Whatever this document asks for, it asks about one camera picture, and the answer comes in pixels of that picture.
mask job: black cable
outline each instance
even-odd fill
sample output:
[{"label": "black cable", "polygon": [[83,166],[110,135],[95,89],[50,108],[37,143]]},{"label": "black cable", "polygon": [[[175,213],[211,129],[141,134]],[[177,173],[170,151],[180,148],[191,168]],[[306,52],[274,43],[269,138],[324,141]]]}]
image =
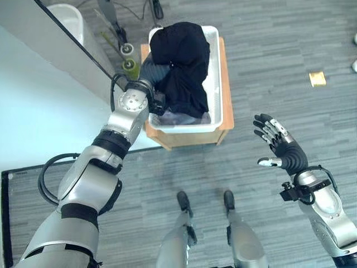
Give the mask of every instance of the black cable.
[{"label": "black cable", "polygon": [[112,83],[110,85],[110,110],[115,111],[115,101],[114,101],[114,87],[120,77],[125,77],[124,74],[114,74],[112,77]]},{"label": "black cable", "polygon": [[[80,2],[79,4],[77,4],[75,7],[76,8],[79,8],[80,6],[86,4],[86,2],[88,2],[89,0],[83,0],[82,2]],[[132,15],[135,16],[135,18],[137,18],[139,21],[143,21],[144,18],[145,18],[145,8],[146,8],[146,4],[149,0],[145,0],[144,2],[144,6],[143,6],[143,15],[141,16],[141,18],[134,12],[132,11],[130,8],[128,8],[127,6],[123,5],[123,4],[120,4],[116,1],[112,1],[114,4],[117,4],[119,6],[121,6],[122,8],[125,8],[126,10],[128,10]]]},{"label": "black cable", "polygon": [[144,2],[143,15],[141,16],[141,18],[140,18],[138,15],[136,15],[135,12],[132,11],[132,10],[131,10],[130,8],[128,8],[127,6],[125,6],[125,5],[123,5],[123,4],[120,4],[120,3],[116,2],[116,1],[113,1],[113,3],[114,3],[114,4],[117,4],[117,5],[119,5],[119,6],[121,6],[122,8],[125,8],[126,10],[128,10],[128,11],[129,11],[131,14],[133,14],[133,15],[135,16],[135,18],[137,18],[139,21],[143,21],[144,18],[145,18],[145,7],[146,7],[146,4],[147,4],[148,1],[149,1],[149,0],[145,0],[145,2]]},{"label": "black cable", "polygon": [[61,155],[57,155],[55,157],[52,157],[49,161],[46,162],[46,164],[43,166],[39,176],[38,176],[38,180],[37,180],[37,187],[38,190],[40,191],[40,194],[42,195],[42,197],[49,202],[52,205],[58,205],[59,200],[58,198],[52,194],[48,188],[45,185],[45,172],[46,170],[56,161],[63,159],[63,158],[67,158],[67,157],[73,157],[73,159],[77,158],[79,156],[79,154],[76,153],[72,153],[72,154],[61,154]]},{"label": "black cable", "polygon": [[[336,192],[336,194],[337,194],[338,196],[340,196],[339,190],[338,190],[338,188],[337,188],[336,181],[335,181],[335,179],[334,179],[332,173],[331,173],[329,170],[324,169],[321,165],[318,165],[318,166],[309,166],[307,169],[304,169],[304,170],[298,172],[298,173],[294,176],[293,184],[294,184],[295,186],[297,186],[297,187],[302,187],[302,186],[304,186],[304,185],[299,185],[298,177],[299,177],[302,173],[304,173],[304,172],[306,172],[306,171],[312,171],[312,170],[320,170],[320,171],[325,172],[325,173],[328,175],[328,177],[329,177],[329,179],[330,179],[330,181],[331,181],[331,183],[332,183],[332,186],[334,187],[334,191]],[[304,201],[304,200],[300,199],[300,201],[301,201],[302,203],[304,203],[305,205],[312,205],[312,204],[314,204],[314,202],[315,202],[315,200],[316,200],[315,194],[313,193],[313,191],[310,190],[310,188],[309,188],[309,192],[310,192],[310,196],[312,196],[312,200],[311,200],[311,201],[307,202],[307,201]]]}]

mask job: robot leg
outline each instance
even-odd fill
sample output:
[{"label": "robot leg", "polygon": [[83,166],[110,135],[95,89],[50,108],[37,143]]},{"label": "robot leg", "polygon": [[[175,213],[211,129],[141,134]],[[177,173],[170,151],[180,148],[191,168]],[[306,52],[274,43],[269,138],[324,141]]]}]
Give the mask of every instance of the robot leg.
[{"label": "robot leg", "polygon": [[234,209],[234,197],[231,194],[230,207],[225,204],[229,226],[227,227],[228,244],[232,247],[235,267],[239,268],[268,268],[268,260],[264,248],[254,231],[240,218]]},{"label": "robot leg", "polygon": [[[186,198],[186,207],[180,200],[181,196]],[[191,218],[193,216],[187,195],[180,192],[177,195],[181,206],[181,214],[176,220],[174,228],[164,237],[161,243],[160,252],[156,261],[156,268],[186,268],[189,256],[189,249],[197,242],[196,234],[192,228]]]}]

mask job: gray carpet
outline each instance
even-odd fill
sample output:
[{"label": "gray carpet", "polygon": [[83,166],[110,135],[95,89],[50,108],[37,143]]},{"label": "gray carpet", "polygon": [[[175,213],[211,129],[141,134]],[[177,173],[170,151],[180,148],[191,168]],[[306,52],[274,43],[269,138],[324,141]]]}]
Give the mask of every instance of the gray carpet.
[{"label": "gray carpet", "polygon": [[[141,13],[143,1],[117,0]],[[296,203],[278,195],[285,172],[256,165],[270,152],[253,135],[255,113],[266,112],[294,135],[312,165],[334,174],[346,213],[357,223],[357,56],[355,0],[161,0],[168,25],[188,20],[218,28],[225,38],[235,129],[222,145],[191,146],[130,154],[120,173],[124,189],[114,209],[99,218],[98,259],[103,267],[153,267],[161,238],[179,214],[183,189],[195,212],[198,244],[189,267],[232,264],[226,244],[223,192],[262,241],[271,267],[334,267]],[[92,0],[80,7],[113,63],[119,59],[100,39]],[[149,10],[142,23],[118,7],[136,48],[147,41]],[[324,71],[327,86],[312,88],[311,70]],[[55,186],[69,166],[48,174]],[[34,231],[52,211],[36,189],[39,170],[13,174],[10,213],[15,263]]]}]

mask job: robot finger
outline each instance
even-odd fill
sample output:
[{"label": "robot finger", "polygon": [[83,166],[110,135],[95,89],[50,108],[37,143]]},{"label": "robot finger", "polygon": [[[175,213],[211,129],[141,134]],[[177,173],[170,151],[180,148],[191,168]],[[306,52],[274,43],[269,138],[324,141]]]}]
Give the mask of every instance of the robot finger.
[{"label": "robot finger", "polygon": [[264,125],[263,123],[259,121],[253,121],[253,125],[256,127],[259,127],[262,131],[264,131],[265,135],[273,142],[275,143],[276,138],[276,131],[272,131],[267,125]]},{"label": "robot finger", "polygon": [[273,117],[264,113],[261,113],[260,116],[254,116],[254,118],[255,120],[261,121],[263,124],[265,124],[266,121],[270,122],[270,120],[273,119]]},{"label": "robot finger", "polygon": [[259,130],[254,130],[254,134],[262,138],[267,144],[269,144],[271,148],[274,147],[273,142],[263,132]]},{"label": "robot finger", "polygon": [[287,132],[287,130],[276,120],[276,119],[274,119],[274,118],[272,118],[271,120],[270,120],[270,124],[272,125],[272,126],[274,126],[274,128],[276,129],[276,131],[277,132],[280,132],[281,134],[282,134],[282,136],[288,136],[288,132]]},{"label": "robot finger", "polygon": [[282,166],[282,160],[277,157],[263,157],[258,160],[260,166]]}]

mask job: yellow sticky note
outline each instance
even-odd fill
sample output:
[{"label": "yellow sticky note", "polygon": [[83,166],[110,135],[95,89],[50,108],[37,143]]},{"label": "yellow sticky note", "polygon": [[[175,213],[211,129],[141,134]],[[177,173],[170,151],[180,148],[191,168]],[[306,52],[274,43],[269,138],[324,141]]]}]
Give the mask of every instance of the yellow sticky note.
[{"label": "yellow sticky note", "polygon": [[324,73],[322,71],[318,71],[316,73],[309,73],[310,82],[313,87],[319,85],[326,85],[326,79]]}]

